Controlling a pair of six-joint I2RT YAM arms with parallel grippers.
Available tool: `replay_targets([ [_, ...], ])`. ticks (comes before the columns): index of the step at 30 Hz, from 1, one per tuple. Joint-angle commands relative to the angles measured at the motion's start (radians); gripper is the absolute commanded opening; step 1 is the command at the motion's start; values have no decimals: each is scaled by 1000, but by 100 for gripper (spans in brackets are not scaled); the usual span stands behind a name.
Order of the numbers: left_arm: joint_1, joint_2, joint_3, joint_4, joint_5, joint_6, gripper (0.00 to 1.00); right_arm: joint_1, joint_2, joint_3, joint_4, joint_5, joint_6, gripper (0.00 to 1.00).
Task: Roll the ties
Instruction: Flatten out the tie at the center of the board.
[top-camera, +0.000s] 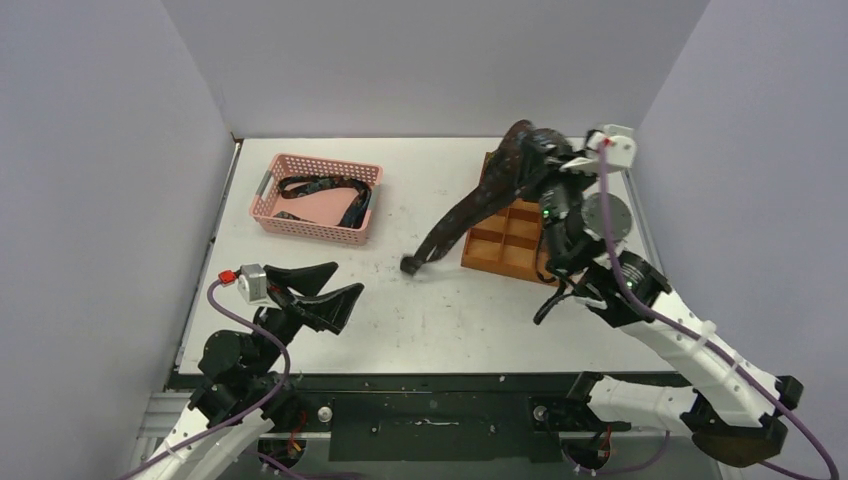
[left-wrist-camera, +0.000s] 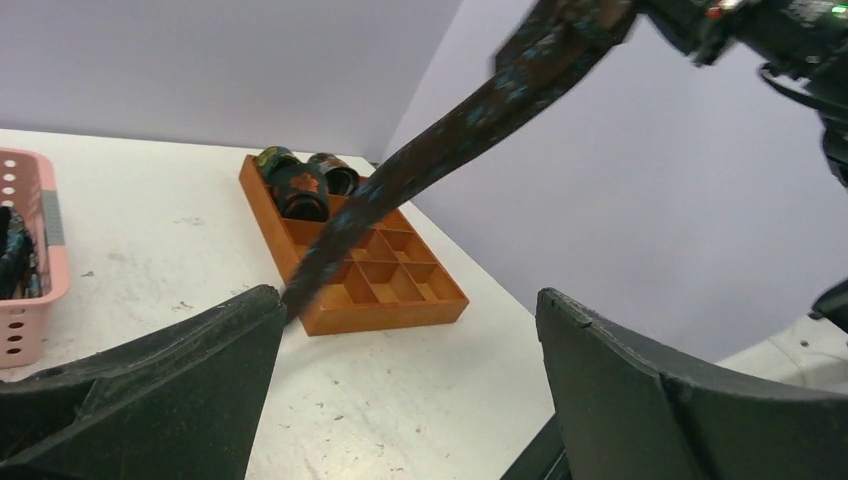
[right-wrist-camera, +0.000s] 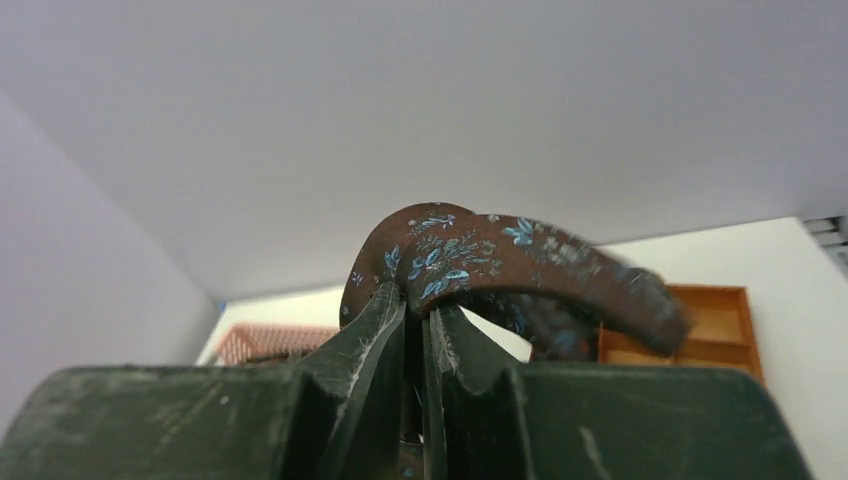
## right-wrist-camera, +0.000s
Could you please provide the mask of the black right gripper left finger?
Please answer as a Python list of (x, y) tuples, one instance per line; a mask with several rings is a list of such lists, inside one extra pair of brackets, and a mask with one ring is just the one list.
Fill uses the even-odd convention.
[(5, 479), (394, 479), (406, 306), (393, 284), (295, 363), (75, 367), (1, 444)]

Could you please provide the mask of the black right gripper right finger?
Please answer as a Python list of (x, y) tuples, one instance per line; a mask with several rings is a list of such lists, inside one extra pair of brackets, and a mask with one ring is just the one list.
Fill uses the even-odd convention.
[(455, 307), (422, 324), (432, 479), (808, 479), (729, 369), (523, 363)]

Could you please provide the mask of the brown floral tie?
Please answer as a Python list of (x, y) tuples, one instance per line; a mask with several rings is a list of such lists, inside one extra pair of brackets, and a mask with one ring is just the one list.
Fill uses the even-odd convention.
[(590, 361), (603, 328), (669, 356), (692, 329), (653, 272), (550, 223), (450, 203), (404, 207), (371, 231), (342, 294), (340, 325), (385, 284), (412, 316), (458, 305), (528, 341), (535, 361)]

